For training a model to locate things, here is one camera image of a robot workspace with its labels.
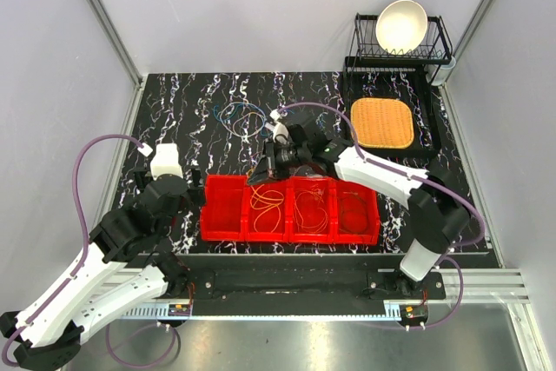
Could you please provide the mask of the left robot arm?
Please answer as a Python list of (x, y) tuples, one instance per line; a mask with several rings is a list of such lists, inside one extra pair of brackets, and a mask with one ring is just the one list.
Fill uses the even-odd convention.
[(176, 221), (206, 202), (199, 170), (191, 178), (164, 174), (129, 204), (113, 209), (88, 235), (80, 255), (37, 301), (1, 316), (2, 360), (25, 370), (57, 370), (96, 332), (134, 306), (190, 293), (188, 268), (159, 252), (137, 275), (101, 296), (95, 292), (137, 256), (156, 249)]

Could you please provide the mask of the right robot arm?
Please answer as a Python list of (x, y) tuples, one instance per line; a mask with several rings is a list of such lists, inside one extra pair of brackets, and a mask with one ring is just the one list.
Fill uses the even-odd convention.
[(321, 176), (358, 184), (393, 199), (410, 214), (414, 238), (400, 261), (394, 287), (414, 298), (426, 276), (471, 218), (463, 198), (448, 188), (441, 169), (413, 169), (373, 156), (354, 142), (331, 139), (308, 115), (271, 114), (275, 123), (247, 184), (285, 181), (295, 168), (309, 166)]

